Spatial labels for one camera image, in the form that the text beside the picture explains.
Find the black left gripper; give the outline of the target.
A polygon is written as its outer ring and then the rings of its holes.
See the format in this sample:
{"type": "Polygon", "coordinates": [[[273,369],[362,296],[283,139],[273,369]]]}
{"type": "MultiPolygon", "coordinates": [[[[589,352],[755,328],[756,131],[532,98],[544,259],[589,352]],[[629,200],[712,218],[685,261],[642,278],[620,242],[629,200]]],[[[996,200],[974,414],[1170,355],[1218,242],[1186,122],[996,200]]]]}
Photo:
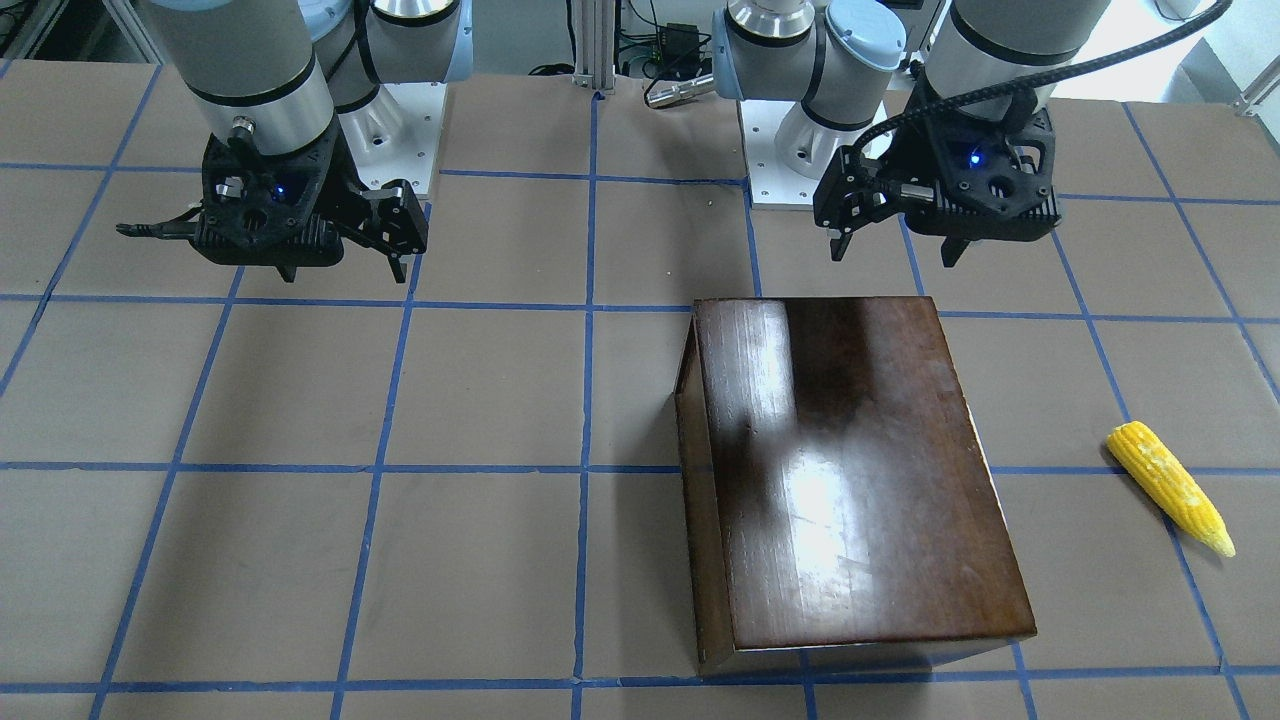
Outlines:
{"type": "MultiPolygon", "coordinates": [[[[838,147],[813,193],[813,223],[831,231],[831,260],[841,263],[852,232],[883,222],[901,210],[897,190],[876,176],[881,163],[865,158],[852,145],[838,147]]],[[[945,238],[942,264],[955,268],[973,243],[969,238],[945,238]]]]}

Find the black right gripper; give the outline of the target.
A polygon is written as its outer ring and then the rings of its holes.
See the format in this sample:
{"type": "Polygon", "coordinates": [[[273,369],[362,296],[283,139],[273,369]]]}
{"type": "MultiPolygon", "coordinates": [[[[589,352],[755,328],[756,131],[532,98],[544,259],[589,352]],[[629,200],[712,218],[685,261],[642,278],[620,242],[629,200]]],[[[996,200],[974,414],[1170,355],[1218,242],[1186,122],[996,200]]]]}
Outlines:
{"type": "MultiPolygon", "coordinates": [[[[335,210],[335,228],[339,237],[390,258],[397,284],[407,281],[403,258],[428,250],[429,223],[408,179],[392,179],[376,190],[344,188],[335,210]]],[[[285,283],[296,282],[297,270],[291,265],[276,266],[285,283]]]]}

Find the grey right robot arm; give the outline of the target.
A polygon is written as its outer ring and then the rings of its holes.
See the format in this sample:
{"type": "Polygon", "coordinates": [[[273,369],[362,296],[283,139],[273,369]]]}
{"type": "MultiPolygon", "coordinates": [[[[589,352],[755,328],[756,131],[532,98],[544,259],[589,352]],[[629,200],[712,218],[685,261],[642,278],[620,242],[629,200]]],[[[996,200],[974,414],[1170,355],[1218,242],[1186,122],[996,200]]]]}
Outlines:
{"type": "Polygon", "coordinates": [[[428,249],[420,192],[361,170],[410,146],[393,85],[471,76],[471,3],[146,1],[143,18],[211,133],[201,199],[116,232],[184,241],[211,263],[270,266],[289,283],[356,243],[404,283],[407,259],[428,249]]]}

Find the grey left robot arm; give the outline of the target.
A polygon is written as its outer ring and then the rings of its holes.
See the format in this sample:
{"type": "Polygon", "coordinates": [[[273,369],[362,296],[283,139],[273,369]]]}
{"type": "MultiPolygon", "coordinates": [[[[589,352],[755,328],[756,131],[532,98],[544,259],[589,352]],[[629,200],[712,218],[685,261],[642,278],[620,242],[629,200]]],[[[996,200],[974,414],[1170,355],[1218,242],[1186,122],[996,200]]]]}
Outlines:
{"type": "Polygon", "coordinates": [[[727,1],[712,20],[716,92],[790,104],[780,146],[817,178],[814,222],[841,260],[860,228],[901,217],[946,266],[982,240],[1033,242],[1062,220],[1051,85],[928,113],[932,102],[1061,69],[1103,1],[952,1],[881,154],[869,151],[910,44],[881,1],[727,1]]]}

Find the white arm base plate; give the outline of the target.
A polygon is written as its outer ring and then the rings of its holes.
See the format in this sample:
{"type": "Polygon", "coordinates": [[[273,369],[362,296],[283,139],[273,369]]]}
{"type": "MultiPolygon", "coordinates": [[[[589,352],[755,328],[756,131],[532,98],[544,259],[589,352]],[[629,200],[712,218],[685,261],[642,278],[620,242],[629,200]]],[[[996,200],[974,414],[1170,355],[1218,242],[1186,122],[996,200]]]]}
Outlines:
{"type": "Polygon", "coordinates": [[[338,115],[369,188],[408,181],[419,200],[431,200],[448,92],[445,83],[384,85],[370,102],[338,115]]]}
{"type": "Polygon", "coordinates": [[[751,205],[762,210],[812,213],[835,150],[856,138],[814,126],[790,101],[741,101],[739,119],[751,205]]]}

